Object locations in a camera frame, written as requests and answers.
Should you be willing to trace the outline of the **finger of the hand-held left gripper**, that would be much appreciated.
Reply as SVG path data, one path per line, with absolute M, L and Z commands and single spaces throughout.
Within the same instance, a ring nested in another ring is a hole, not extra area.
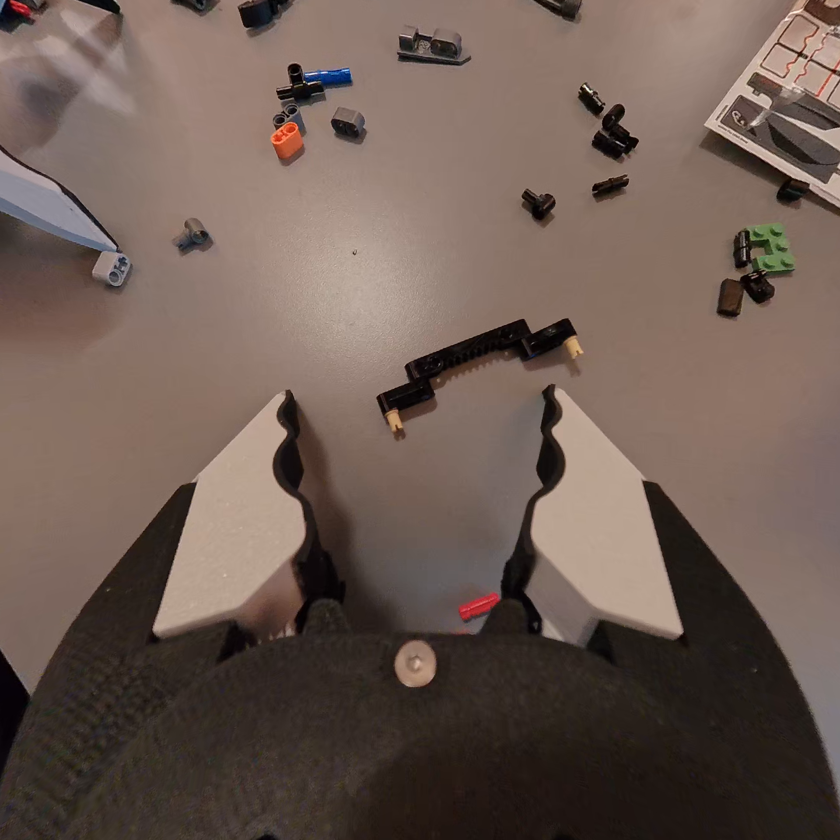
M 1 148 L 1 212 L 73 244 L 119 253 L 116 239 L 55 179 Z

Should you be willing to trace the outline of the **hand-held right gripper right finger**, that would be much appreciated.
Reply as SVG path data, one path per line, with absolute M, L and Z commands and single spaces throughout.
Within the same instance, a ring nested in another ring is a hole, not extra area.
M 645 479 L 566 392 L 542 392 L 540 488 L 528 500 L 501 597 L 528 629 L 584 648 L 611 623 L 684 633 Z

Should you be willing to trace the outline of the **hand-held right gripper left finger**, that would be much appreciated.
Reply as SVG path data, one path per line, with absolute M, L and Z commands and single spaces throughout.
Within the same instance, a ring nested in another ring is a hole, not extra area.
M 251 642 L 299 634 L 309 606 L 343 602 L 310 501 L 292 391 L 275 395 L 192 483 L 152 633 L 174 638 L 221 623 Z

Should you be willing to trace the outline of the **light grey lego connector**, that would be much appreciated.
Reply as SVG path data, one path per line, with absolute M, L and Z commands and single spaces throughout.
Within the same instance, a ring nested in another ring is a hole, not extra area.
M 129 278 L 132 267 L 131 259 L 125 254 L 102 251 L 91 270 L 91 277 L 110 288 L 121 288 Z

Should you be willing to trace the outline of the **black lego gear rack assembly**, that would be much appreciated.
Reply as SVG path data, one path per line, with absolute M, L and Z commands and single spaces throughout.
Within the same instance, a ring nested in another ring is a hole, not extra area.
M 519 319 L 410 360 L 404 365 L 406 383 L 380 393 L 376 401 L 396 436 L 403 432 L 401 413 L 431 401 L 433 381 L 442 374 L 496 352 L 513 350 L 520 359 L 531 361 L 557 349 L 563 349 L 573 361 L 583 354 L 571 320 L 563 318 L 532 331 L 526 320 Z

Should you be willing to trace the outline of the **dark blue-grey lego pin connector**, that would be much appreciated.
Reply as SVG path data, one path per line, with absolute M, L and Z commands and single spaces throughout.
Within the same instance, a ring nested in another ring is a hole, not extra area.
M 211 235 L 203 223 L 196 217 L 188 217 L 182 231 L 172 240 L 173 245 L 182 253 L 202 249 L 212 244 Z

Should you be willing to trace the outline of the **blue lego pin black connector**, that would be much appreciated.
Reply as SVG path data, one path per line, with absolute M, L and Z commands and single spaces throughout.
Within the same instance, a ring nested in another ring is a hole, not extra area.
M 282 101 L 305 102 L 321 98 L 331 88 L 348 87 L 353 84 L 350 68 L 328 70 L 304 70 L 297 63 L 287 68 L 288 83 L 276 89 L 277 98 Z

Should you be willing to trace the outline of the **black lego axle piece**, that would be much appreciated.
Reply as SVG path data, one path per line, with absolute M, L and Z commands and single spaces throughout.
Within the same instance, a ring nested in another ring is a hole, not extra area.
M 288 4 L 289 1 L 243 1 L 237 9 L 242 25 L 250 31 L 271 25 Z

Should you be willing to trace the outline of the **green lego plate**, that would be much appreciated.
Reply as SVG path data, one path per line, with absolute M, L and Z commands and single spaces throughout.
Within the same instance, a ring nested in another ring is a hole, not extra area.
M 795 257 L 782 224 L 761 224 L 747 228 L 750 238 L 753 271 L 769 275 L 788 274 L 795 270 Z

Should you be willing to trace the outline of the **scattered black lego pins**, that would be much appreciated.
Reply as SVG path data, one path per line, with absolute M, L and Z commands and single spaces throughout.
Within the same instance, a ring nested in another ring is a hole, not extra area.
M 581 85 L 579 98 L 594 115 L 604 112 L 605 104 L 597 92 L 588 84 Z M 632 135 L 622 120 L 625 114 L 624 105 L 610 108 L 602 117 L 602 127 L 593 135 L 592 145 L 600 152 L 618 160 L 626 153 L 636 149 L 638 138 Z M 622 174 L 596 182 L 591 188 L 593 197 L 605 196 L 620 192 L 629 184 L 628 175 Z M 777 197 L 783 203 L 795 203 L 801 200 L 811 187 L 803 180 L 787 179 L 780 187 Z M 556 207 L 556 198 L 548 193 L 537 194 L 525 189 L 521 194 L 523 205 L 528 209 L 532 218 L 543 221 L 551 215 Z M 733 264 L 737 269 L 751 268 L 750 238 L 745 227 L 738 231 L 733 239 Z M 721 282 L 719 291 L 717 314 L 727 318 L 736 318 L 741 311 L 742 297 L 746 293 L 755 303 L 764 304 L 771 300 L 775 293 L 770 275 L 765 271 L 753 271 L 742 275 L 738 280 L 727 278 Z

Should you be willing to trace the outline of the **sticker sheet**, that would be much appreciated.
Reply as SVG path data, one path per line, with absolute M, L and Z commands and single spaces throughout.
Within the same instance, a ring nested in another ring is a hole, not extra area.
M 839 207 L 839 6 L 797 2 L 705 128 Z

